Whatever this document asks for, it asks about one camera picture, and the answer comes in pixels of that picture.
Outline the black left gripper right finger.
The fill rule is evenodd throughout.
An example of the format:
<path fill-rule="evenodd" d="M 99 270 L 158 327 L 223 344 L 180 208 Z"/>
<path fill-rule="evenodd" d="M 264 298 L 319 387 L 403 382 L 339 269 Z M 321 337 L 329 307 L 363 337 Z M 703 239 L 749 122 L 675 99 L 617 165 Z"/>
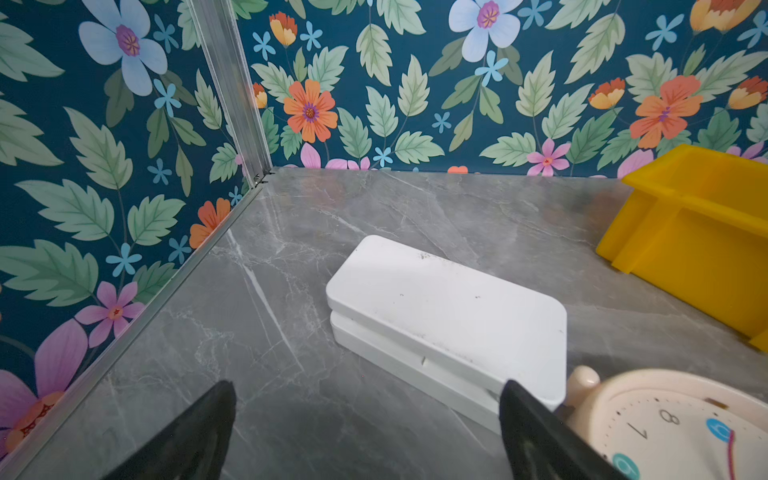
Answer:
<path fill-rule="evenodd" d="M 502 390 L 499 421 L 515 479 L 624 477 L 515 380 Z"/>

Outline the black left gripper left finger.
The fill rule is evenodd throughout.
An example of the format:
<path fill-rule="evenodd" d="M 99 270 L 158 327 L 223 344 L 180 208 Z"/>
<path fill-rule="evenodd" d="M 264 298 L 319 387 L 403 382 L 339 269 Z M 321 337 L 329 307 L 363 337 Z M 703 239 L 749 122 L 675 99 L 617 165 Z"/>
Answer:
<path fill-rule="evenodd" d="M 218 479 L 236 416 L 236 391 L 219 381 L 108 479 Z"/>

